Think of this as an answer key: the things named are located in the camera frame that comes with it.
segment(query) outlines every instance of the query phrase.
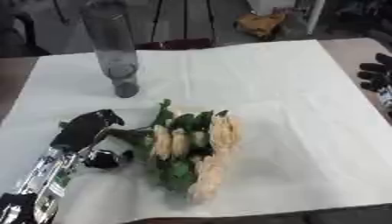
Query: robotic hand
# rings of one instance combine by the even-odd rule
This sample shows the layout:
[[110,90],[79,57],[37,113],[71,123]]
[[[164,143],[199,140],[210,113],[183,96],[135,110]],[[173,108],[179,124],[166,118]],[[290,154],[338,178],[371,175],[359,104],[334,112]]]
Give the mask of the robotic hand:
[[362,63],[358,77],[364,81],[360,86],[368,91],[379,92],[380,89],[392,84],[392,57],[377,53],[375,59],[378,63]]
[[38,159],[20,187],[0,198],[0,223],[51,223],[59,199],[64,196],[69,175],[81,162],[89,167],[116,167],[116,155],[110,151],[81,155],[84,149],[92,150],[103,140],[106,130],[114,123],[124,125],[123,119],[110,109],[80,115],[63,123],[64,129],[50,143],[50,148]]
[[360,86],[376,92],[384,112],[392,118],[392,57],[377,53],[375,59],[378,63],[360,64],[358,77],[364,80]]

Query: chair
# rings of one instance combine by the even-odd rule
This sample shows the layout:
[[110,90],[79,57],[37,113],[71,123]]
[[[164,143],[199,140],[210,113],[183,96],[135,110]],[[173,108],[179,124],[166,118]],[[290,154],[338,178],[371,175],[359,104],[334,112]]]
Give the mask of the chair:
[[[25,12],[11,13],[11,9],[0,4],[0,58],[44,56],[50,53],[37,46],[34,21]],[[23,37],[14,28],[14,21],[24,25]]]

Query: white tablecloth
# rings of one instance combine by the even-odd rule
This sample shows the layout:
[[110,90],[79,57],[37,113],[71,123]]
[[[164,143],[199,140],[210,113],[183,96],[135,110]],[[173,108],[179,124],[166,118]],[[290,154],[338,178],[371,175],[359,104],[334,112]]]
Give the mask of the white tablecloth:
[[392,201],[392,132],[316,41],[140,52],[141,92],[114,97],[92,53],[39,60],[0,129],[0,192],[9,191],[58,133],[58,122],[114,109],[143,126],[172,99],[230,109],[241,149],[215,199],[187,206],[133,166],[71,183],[59,221],[116,223],[162,216],[269,214]]

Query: gray floor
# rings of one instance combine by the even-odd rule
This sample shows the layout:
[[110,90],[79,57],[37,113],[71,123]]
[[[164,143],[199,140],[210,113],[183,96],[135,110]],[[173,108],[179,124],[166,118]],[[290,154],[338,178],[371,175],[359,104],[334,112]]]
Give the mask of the gray floor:
[[[91,52],[92,46],[86,34],[79,8],[87,0],[59,0],[64,15],[70,20],[63,25],[54,11],[52,0],[28,3],[28,11],[36,22],[38,44],[53,54]],[[135,41],[151,41],[153,18],[158,0],[128,0]],[[217,46],[256,42],[257,39],[238,32],[233,22],[250,12],[246,0],[211,0]],[[184,1],[164,0],[157,32],[153,41],[182,39],[184,37]],[[188,0],[188,38],[210,38],[207,0]]]

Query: clear plastic bottle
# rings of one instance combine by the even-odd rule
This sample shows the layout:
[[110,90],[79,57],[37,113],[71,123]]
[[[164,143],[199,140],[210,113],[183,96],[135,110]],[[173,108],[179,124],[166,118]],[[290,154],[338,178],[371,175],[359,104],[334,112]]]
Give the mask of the clear plastic bottle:
[[103,73],[112,80],[115,94],[137,94],[137,51],[132,40],[127,5],[121,0],[92,0],[81,15]]

